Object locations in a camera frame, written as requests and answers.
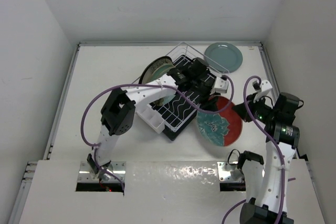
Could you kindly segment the red and teal plate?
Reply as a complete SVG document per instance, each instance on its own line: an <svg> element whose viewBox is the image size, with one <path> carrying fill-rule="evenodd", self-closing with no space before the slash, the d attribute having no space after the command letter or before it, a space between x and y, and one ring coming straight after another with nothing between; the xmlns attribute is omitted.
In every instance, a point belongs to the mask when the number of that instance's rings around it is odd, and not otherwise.
<svg viewBox="0 0 336 224"><path fill-rule="evenodd" d="M238 140L243 128L243 121L232 110L235 105L228 98L218 96L218 110L227 106L219 114L198 112L196 116L197 127L202 137L217 146L229 146Z"/></svg>

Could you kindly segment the green plate with flower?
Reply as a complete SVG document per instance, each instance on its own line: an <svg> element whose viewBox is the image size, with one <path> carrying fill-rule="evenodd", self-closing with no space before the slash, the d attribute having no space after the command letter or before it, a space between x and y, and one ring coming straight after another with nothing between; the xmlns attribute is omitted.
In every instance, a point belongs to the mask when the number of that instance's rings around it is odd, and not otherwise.
<svg viewBox="0 0 336 224"><path fill-rule="evenodd" d="M173 98L174 98L174 96L168 96L168 97L161 98L161 99L157 100L156 105L163 106L163 105L169 103Z"/></svg>
<svg viewBox="0 0 336 224"><path fill-rule="evenodd" d="M159 77L163 76L164 74L168 73L169 70L172 68L172 65L164 64L160 67L158 67L152 74L152 77L150 78L150 82L158 79Z"/></svg>

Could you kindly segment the plain teal plate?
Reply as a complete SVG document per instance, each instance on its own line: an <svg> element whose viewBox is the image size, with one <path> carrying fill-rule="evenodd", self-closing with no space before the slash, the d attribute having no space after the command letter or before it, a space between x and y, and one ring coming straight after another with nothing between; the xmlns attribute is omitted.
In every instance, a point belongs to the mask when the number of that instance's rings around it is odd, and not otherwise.
<svg viewBox="0 0 336 224"><path fill-rule="evenodd" d="M243 63L241 51L226 42L211 44L206 48L204 55L209 66L221 73L232 73Z"/></svg>

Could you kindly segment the cream plate with branch design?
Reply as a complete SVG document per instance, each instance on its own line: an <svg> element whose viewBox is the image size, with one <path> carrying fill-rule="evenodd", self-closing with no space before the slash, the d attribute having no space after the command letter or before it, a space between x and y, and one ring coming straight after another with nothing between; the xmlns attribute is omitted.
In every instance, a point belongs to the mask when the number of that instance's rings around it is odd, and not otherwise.
<svg viewBox="0 0 336 224"><path fill-rule="evenodd" d="M168 58L162 58L162 59L158 59L150 68L149 68L149 78L148 78L148 82L150 82L150 78L152 77L153 72L160 66L164 65L164 64L169 64L172 65L172 68L174 68L173 62L168 59Z"/></svg>

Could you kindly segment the dark rimmed cream plate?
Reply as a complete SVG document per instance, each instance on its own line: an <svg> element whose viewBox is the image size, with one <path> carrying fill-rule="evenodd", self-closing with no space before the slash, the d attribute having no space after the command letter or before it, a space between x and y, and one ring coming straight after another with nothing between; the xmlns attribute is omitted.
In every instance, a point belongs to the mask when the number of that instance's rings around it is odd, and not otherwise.
<svg viewBox="0 0 336 224"><path fill-rule="evenodd" d="M142 72L139 84L146 84L168 73L175 66L169 56L163 56L151 62Z"/></svg>

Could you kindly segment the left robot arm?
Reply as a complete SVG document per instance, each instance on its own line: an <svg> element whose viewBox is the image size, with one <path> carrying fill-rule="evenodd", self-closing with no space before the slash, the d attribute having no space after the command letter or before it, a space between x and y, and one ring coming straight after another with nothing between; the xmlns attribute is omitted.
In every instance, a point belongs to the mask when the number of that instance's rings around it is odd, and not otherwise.
<svg viewBox="0 0 336 224"><path fill-rule="evenodd" d="M189 109L205 112L216 79L202 58L175 66L170 57L164 56L147 66L139 83L122 84L106 90L109 96L101 109L98 140L94 144L85 141L92 148L87 161L93 173L105 172L115 176L107 170L111 152L119 137L132 127L136 113L144 114L146 123L157 129L165 121L155 118L156 111L152 107L172 104L176 97L183 99L183 103L175 106L176 118L184 116Z"/></svg>

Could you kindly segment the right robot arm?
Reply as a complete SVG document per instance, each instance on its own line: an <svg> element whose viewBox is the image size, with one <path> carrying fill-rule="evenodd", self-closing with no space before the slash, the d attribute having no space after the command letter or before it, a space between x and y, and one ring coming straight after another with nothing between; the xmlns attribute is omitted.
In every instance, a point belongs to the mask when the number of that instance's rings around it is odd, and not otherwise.
<svg viewBox="0 0 336 224"><path fill-rule="evenodd" d="M282 92L275 105L269 107L265 99L233 106L245 122L260 121L265 125L266 157L244 151L237 169L245 180L246 201L242 206L240 223L293 223L287 216L286 191L291 161L299 143L300 130L293 126L295 112L303 106L297 96Z"/></svg>

